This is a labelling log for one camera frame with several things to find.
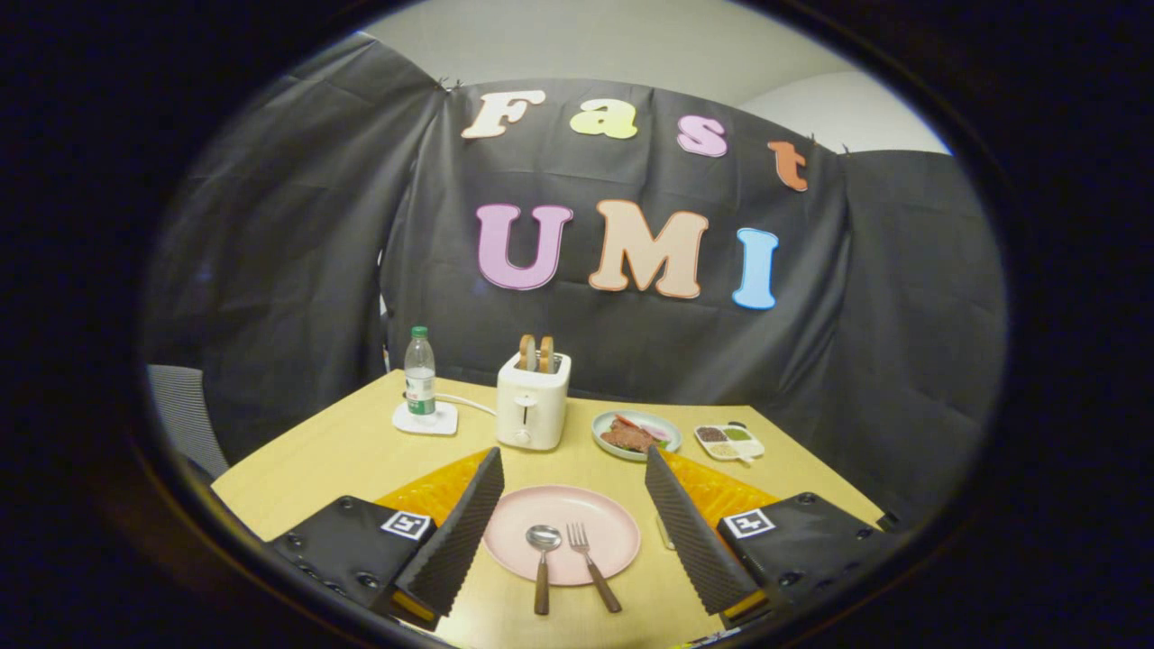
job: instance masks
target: gray chair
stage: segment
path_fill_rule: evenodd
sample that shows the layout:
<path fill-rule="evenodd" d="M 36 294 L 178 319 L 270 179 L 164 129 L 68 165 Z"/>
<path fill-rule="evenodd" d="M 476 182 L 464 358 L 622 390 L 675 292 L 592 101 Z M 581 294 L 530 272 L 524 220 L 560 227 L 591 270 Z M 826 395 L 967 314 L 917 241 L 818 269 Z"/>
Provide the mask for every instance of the gray chair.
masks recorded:
<path fill-rule="evenodd" d="M 193 367 L 149 365 L 152 401 L 177 450 L 213 479 L 228 470 L 204 404 L 204 373 Z"/>

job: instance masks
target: table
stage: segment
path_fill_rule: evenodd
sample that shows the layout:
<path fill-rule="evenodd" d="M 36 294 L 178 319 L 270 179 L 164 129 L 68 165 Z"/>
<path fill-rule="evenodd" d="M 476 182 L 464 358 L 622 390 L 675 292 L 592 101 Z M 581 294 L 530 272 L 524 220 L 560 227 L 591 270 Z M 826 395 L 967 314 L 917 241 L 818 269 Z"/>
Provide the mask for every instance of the table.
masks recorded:
<path fill-rule="evenodd" d="M 222 475 L 212 488 L 258 537 L 271 540 L 343 494 L 373 501 L 449 462 L 497 446 L 492 415 L 455 404 L 454 437 L 397 431 L 404 373 L 395 370 L 301 423 Z M 437 393 L 494 408 L 496 388 L 439 379 Z M 634 562 L 609 580 L 623 611 L 610 614 L 597 590 L 554 587 L 550 613 L 533 614 L 533 582 L 516 576 L 479 546 L 452 611 L 436 635 L 458 647 L 568 649 L 675 647 L 722 631 L 706 616 L 676 554 L 665 547 L 657 509 L 645 490 L 645 464 L 598 447 L 593 418 L 606 410 L 642 410 L 684 435 L 680 454 L 779 498 L 812 491 L 865 522 L 882 510 L 832 469 L 748 405 L 624 404 L 570 398 L 561 443 L 552 452 L 501 446 L 505 493 L 541 484 L 567 484 L 620 502 L 642 530 Z M 710 458 L 692 438 L 695 426 L 737 420 L 765 445 L 745 467 Z"/>

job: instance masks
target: water bottle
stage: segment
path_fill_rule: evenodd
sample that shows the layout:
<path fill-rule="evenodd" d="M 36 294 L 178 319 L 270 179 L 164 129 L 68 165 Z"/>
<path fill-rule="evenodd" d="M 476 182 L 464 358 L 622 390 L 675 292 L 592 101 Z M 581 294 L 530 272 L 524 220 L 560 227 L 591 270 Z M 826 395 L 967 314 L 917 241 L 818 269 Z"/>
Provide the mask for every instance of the water bottle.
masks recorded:
<path fill-rule="evenodd" d="M 413 327 L 412 337 L 405 350 L 405 401 L 409 402 L 409 412 L 427 422 L 436 412 L 436 366 L 433 364 L 428 328 Z"/>

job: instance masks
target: pink plate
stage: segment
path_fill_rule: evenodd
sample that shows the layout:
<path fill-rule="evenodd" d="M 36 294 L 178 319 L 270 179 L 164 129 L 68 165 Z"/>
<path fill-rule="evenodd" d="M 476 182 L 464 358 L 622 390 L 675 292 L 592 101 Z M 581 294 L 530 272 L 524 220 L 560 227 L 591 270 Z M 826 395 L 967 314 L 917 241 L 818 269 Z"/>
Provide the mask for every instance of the pink plate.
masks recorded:
<path fill-rule="evenodd" d="M 585 558 L 569 547 L 565 523 L 585 523 L 589 555 L 606 579 L 625 569 L 642 546 L 637 521 L 616 501 L 594 491 L 567 485 L 526 487 L 504 494 L 493 510 L 481 543 L 497 564 L 527 580 L 537 580 L 541 553 L 525 540 L 532 525 L 546 524 L 561 530 L 562 542 L 549 551 L 549 583 L 583 585 L 593 583 Z"/>

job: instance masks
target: yellow letter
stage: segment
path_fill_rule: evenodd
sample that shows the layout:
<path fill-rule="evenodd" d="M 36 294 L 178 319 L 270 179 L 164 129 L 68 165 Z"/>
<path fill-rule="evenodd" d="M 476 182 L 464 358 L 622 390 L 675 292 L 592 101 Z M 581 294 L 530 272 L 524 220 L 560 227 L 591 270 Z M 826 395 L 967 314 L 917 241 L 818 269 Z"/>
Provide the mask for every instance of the yellow letter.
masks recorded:
<path fill-rule="evenodd" d="M 630 201 L 601 201 L 597 211 L 605 216 L 605 244 L 601 267 L 589 276 L 589 284 L 602 291 L 621 291 L 629 281 L 621 273 L 621 262 L 629 259 L 637 288 L 645 290 L 661 264 L 665 274 L 657 282 L 657 292 L 670 298 L 696 298 L 697 251 L 702 233 L 710 222 L 699 214 L 677 211 L 669 217 L 658 238 L 653 238 L 645 215 Z"/>
<path fill-rule="evenodd" d="M 580 110 L 585 112 L 577 113 L 569 120 L 569 126 L 577 133 L 584 133 L 585 135 L 605 134 L 617 140 L 637 135 L 637 127 L 634 126 L 637 109 L 628 102 L 620 99 L 590 99 L 580 105 Z"/>
<path fill-rule="evenodd" d="M 501 118 L 509 118 L 509 124 L 516 124 L 525 117 L 529 104 L 534 106 L 545 100 L 544 90 L 518 90 L 516 92 L 489 92 L 481 95 L 481 110 L 473 120 L 473 126 L 460 132 L 462 137 L 496 137 L 504 133 Z"/>

